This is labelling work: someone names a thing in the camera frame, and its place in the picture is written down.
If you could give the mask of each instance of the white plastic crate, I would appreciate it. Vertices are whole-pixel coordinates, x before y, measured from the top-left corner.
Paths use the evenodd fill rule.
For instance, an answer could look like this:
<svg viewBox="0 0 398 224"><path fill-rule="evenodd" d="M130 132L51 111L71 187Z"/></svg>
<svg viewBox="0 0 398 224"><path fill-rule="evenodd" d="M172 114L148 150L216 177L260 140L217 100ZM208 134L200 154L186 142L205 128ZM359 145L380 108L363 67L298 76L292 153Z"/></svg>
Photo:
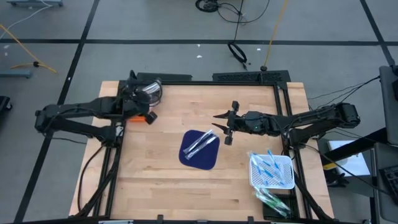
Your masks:
<svg viewBox="0 0 398 224"><path fill-rule="evenodd" d="M264 163L260 162L259 159L256 159L257 164L266 171L270 172L273 176L277 169L275 168L274 162L272 161L269 155L260 155L257 154L261 159L271 164L271 166L267 166ZM250 167L249 167L249 175L250 175L250 185L256 187L262 187L267 189L292 189L294 188L294 175L293 175L293 164L292 160L289 156L274 156L276 164L280 167L280 171L282 172L282 179L284 180L284 185L280 184L279 181L275 180L272 177L269 177L264 172L259 175L257 167L252 163L252 158L250 158Z"/></svg>

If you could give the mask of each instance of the blue cloth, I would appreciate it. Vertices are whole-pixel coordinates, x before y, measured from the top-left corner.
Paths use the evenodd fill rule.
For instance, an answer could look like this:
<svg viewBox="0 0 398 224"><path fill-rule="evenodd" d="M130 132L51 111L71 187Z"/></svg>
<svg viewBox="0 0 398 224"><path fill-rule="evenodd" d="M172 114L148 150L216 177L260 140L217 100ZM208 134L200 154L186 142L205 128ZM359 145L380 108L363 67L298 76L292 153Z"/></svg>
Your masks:
<svg viewBox="0 0 398 224"><path fill-rule="evenodd" d="M194 141L200 138L203 134L205 133L196 130L187 131L182 139L179 158L180 162L186 166L203 169L203 170L210 170L216 165L218 148L220 146L219 138L214 139L214 141L212 141L210 144L201 149L190 160L185 158L185 153L183 152L184 149L189 147ZM209 138L211 138L211 136L199 142L198 146L201 143L209 140Z"/></svg>

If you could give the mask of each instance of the wooden tabletop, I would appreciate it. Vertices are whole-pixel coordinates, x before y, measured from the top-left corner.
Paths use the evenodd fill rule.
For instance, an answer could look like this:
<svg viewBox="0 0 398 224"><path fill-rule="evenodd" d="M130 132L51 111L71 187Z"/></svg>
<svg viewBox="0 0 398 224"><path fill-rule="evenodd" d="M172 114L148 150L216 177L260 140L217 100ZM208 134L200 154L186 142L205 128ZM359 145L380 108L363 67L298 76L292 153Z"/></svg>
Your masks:
<svg viewBox="0 0 398 224"><path fill-rule="evenodd" d="M288 88L293 114L308 111L303 83L288 83ZM99 95L114 96L117 90L118 82L103 82ZM282 92L280 97L284 108ZM248 110L277 113L274 91L268 86L164 86L162 102L153 109L158 115L155 123L127 123L111 218L153 220L162 214L165 220L245 221L248 216L255 221L263 220L261 202L253 196L249 185L248 152L266 154L269 148L272 153L280 154L280 137L234 133L232 146L220 144L212 170L187 167L178 159L182 136L188 130L213 129L223 142L222 131L211 123L225 125L226 120L213 115L230 110L233 100L240 104L238 114ZM93 124L104 126L110 122L94 118ZM315 141L308 144L317 146ZM88 140L82 167L99 146L97 140ZM333 217L319 154L313 149L301 149L301 156L308 191L326 214ZM104 150L85 172L82 205L98 186L103 157ZM299 190L296 192L300 216L304 217L301 194ZM107 196L105 190L101 213ZM77 213L76 201L77 185L71 215Z"/></svg>

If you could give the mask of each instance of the black clip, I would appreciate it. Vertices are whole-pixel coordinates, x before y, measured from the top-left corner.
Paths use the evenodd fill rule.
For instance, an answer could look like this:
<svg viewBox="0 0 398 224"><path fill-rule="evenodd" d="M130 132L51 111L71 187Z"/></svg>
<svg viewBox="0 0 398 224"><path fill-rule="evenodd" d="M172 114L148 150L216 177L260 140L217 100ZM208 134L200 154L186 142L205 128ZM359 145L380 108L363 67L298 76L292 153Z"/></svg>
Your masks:
<svg viewBox="0 0 398 224"><path fill-rule="evenodd" d="M163 224L163 215L157 215L156 224Z"/></svg>

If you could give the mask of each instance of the clear plastic bag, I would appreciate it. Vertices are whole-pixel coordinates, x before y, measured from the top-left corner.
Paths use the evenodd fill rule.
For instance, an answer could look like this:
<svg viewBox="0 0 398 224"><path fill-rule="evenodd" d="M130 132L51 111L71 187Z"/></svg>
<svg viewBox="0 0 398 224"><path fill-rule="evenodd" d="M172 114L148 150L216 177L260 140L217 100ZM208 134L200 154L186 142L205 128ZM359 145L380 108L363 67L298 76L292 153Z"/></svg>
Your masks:
<svg viewBox="0 0 398 224"><path fill-rule="evenodd" d="M254 195L283 217L287 218L290 216L290 208L267 189L254 187Z"/></svg>

